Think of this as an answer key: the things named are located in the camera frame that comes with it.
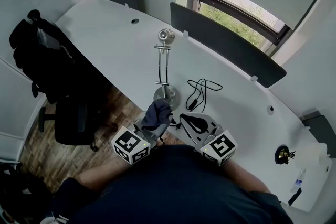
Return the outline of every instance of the dark blue t-shirt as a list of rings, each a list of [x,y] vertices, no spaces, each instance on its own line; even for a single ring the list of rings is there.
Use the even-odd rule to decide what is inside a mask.
[[[185,145],[151,150],[88,205],[90,191],[67,184],[57,203],[81,207],[69,223],[292,223],[275,195],[241,189]]]

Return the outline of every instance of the tree foliage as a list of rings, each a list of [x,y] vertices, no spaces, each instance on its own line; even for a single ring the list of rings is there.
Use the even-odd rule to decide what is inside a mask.
[[[259,47],[265,39],[247,25],[205,3],[201,4],[200,13],[240,35],[256,47]]]

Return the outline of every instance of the silver desk lamp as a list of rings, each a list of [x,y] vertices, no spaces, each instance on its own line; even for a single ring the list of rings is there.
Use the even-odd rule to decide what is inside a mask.
[[[180,102],[181,102],[179,91],[177,90],[177,88],[170,85],[168,82],[168,58],[169,58],[169,51],[171,49],[171,47],[168,45],[173,43],[175,39],[175,34],[172,30],[165,28],[159,32],[158,38],[159,38],[159,41],[163,45],[159,46],[156,44],[154,46],[155,49],[159,49],[159,81],[156,81],[155,83],[161,85],[161,87],[156,90],[153,99],[157,100],[160,98],[166,98],[169,101],[169,105],[172,111],[174,111],[175,109],[179,107]],[[162,58],[162,55],[164,54],[166,54],[166,81],[165,82],[163,82],[161,78],[161,58]]]

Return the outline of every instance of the wooden floor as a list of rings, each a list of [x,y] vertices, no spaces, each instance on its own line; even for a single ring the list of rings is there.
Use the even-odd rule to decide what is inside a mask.
[[[129,126],[142,112],[116,87],[111,87],[108,98],[108,121],[116,123],[119,128]],[[55,107],[55,104],[46,104],[46,113],[53,114]],[[35,120],[20,157],[22,171],[42,177],[49,190],[54,193],[66,178],[116,157],[111,146],[115,134],[107,127],[98,129],[96,145],[99,151],[94,153],[89,146],[57,143],[54,139],[54,121],[47,121],[45,131],[41,133]],[[183,144],[169,132],[163,135],[163,139],[168,145]]]

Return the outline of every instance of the desk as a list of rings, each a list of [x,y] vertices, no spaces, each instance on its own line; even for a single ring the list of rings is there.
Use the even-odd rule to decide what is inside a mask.
[[[260,178],[279,200],[287,203],[299,169],[294,162],[277,165],[279,145],[295,149],[300,143],[315,142],[301,121],[269,90],[249,81],[249,76],[204,45],[147,14],[109,0],[83,0],[56,24],[78,50],[121,92],[142,110],[153,101],[158,88],[158,32],[170,28],[175,41],[169,56],[169,81],[179,89],[182,102],[174,118],[186,112],[185,101],[192,93],[188,79],[206,78],[223,85],[207,92],[204,113],[229,129],[238,143],[233,159]],[[275,109],[271,116],[267,106]],[[183,129],[170,132],[193,145]],[[307,170],[302,194],[293,207],[309,211],[327,179],[325,168]]]

